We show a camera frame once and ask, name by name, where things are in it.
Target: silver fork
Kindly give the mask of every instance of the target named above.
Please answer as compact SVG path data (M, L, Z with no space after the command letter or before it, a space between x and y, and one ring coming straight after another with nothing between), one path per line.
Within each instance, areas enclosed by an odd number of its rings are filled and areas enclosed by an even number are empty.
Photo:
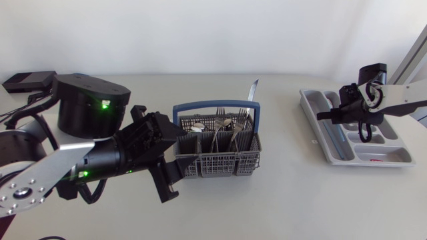
M218 131L224 127L224 121L226 120L226 110L223 107L217 107L216 109L216 116L215 116L215 135L212 139L211 144L211 152L214 151L214 143L216 140L216 135L218 134Z
M238 143L237 141L235 141L235 138L238 135L238 133L241 130L243 130L243 128L245 127L245 122L246 122L246 110L239 109L239 114L237 116L236 123L234 124L234 132L233 132L232 140L230 140L230 143L228 144L227 151L230 151L230 149L232 148L233 141L236 143L236 151L239 151Z

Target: metal bracket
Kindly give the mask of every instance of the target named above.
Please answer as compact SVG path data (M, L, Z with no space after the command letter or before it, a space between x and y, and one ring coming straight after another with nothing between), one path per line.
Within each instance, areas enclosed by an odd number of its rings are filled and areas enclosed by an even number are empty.
M44 195L94 146L92 139L72 137L57 127L57 115L44 115L59 148L32 164L0 188L0 217L38 206Z

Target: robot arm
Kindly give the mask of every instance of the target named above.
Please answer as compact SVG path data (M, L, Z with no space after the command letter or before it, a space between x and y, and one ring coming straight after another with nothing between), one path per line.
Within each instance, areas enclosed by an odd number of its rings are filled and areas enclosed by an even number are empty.
M81 194L96 202L106 179L148 169L161 202L178 196L171 186L195 157L166 163L164 151L186 132L161 113L131 110L133 123L119 130L130 91L83 75L56 75L48 104L16 113L0 132L0 218L43 203L56 187L70 200ZM58 115L39 113L60 102ZM15 129L17 121L34 121ZM53 152L42 142L49 139ZM92 194L86 183L98 181Z
M418 107L427 106L427 81L408 85L385 85L386 65L375 64L361 68L358 84L340 89L341 104L330 112L318 113L318 120L331 119L333 124L358 123L362 142L372 138L371 125L379 125L384 115L404 116ZM368 136L362 135L366 124Z
M365 91L373 92L373 100ZM404 116L415 112L418 107L427 106L427 81L418 81L408 85L375 85L367 83L359 86L365 103L371 113L383 113L393 116Z

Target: cutlery tray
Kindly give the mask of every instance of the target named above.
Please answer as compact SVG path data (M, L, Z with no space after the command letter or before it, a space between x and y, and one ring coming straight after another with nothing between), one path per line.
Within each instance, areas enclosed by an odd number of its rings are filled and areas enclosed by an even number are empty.
M226 151L233 135L233 128L221 128L217 134L217 141L213 153L210 147L215 134L216 115L186 115L177 116L179 111L197 109L202 107L254 107L255 122L251 116L248 117L245 128L236 135L236 144L233 143L231 150ZM229 177L232 175L249 176L260 166L261 144L258 137L258 123L260 108L259 103L249 101L221 100L202 101L187 103L173 107L173 122L188 134L178 137L173 145L176 158L197 156L192 165L185 170L185 179L201 177ZM226 119L231 119L234 126L238 114L227 113ZM191 132L194 123L203 123L205 129L199 132Z
M333 125L330 119L317 120L317 113L340 105L338 92L301 89L300 94L302 109L329 163L373 167L415 165L404 142L386 118L379 126L372 126L372 140L363 143L359 138L357 123Z

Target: knife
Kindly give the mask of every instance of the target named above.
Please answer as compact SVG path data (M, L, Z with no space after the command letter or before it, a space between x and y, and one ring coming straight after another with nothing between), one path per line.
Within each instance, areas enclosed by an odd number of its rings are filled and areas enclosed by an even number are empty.
M252 101L252 99L254 99L254 94L255 94L255 90L256 90L256 85L258 84L258 80L259 79L256 79L256 81L254 81L254 83L252 83L251 90L249 91L248 101ZM246 109L246 119L249 117L250 111L251 111L251 109L250 109L250 107L248 107Z

